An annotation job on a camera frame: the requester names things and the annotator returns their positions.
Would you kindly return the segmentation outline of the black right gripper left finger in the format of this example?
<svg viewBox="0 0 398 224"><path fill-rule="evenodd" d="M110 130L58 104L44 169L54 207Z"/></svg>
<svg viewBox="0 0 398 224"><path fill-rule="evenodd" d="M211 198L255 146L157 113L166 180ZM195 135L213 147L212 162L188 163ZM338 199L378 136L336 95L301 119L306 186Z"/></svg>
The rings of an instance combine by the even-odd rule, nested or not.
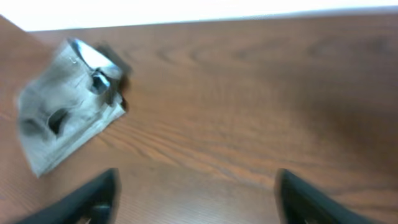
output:
<svg viewBox="0 0 398 224"><path fill-rule="evenodd" d="M17 224L66 224L86 219L88 223L113 221L119 190L119 170L110 168L50 206Z"/></svg>

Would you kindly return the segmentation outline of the khaki green shorts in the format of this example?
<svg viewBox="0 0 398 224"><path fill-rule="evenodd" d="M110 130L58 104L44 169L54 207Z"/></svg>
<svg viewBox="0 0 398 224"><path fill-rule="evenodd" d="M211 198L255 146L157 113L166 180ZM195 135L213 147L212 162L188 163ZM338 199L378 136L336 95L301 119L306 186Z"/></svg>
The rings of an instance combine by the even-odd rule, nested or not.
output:
<svg viewBox="0 0 398 224"><path fill-rule="evenodd" d="M25 86L17 104L19 139L37 177L125 113L120 82L126 72L107 49L70 38Z"/></svg>

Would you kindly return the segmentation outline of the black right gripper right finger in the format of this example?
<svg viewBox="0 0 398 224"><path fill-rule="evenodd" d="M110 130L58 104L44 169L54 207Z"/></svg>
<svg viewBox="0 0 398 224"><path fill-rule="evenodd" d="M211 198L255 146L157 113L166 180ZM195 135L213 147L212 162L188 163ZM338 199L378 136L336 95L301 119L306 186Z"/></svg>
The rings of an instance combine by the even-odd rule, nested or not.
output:
<svg viewBox="0 0 398 224"><path fill-rule="evenodd" d="M348 210L287 169L279 169L275 200L285 224L372 224L377 221Z"/></svg>

